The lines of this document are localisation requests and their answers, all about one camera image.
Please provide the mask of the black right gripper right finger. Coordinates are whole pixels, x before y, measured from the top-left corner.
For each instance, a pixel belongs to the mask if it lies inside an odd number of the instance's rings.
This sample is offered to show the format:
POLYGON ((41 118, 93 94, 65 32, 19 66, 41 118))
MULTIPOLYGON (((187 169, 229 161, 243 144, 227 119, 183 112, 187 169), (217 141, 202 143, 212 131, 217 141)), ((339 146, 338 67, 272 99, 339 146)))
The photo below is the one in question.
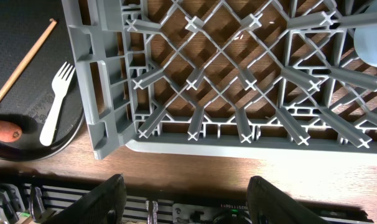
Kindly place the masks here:
POLYGON ((260 223, 259 219, 264 215, 271 223, 328 224, 260 176, 250 178, 246 203, 253 223, 260 223))

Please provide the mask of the blue bowl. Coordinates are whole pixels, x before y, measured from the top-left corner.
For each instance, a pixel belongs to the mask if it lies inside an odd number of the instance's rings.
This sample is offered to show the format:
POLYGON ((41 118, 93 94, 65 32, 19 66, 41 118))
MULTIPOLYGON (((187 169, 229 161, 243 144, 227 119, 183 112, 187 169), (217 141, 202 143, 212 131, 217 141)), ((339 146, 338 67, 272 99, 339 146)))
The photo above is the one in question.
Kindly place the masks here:
POLYGON ((362 61, 377 67, 377 25, 356 28, 353 42, 362 61))

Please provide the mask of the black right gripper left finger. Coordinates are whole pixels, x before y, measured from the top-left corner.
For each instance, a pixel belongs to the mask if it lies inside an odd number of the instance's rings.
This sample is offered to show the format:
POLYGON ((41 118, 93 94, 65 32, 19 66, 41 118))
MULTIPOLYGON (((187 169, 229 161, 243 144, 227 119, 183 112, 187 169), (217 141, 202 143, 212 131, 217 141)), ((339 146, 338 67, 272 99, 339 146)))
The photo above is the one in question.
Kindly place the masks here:
POLYGON ((121 174, 115 174, 44 224, 119 224, 127 202, 121 174))

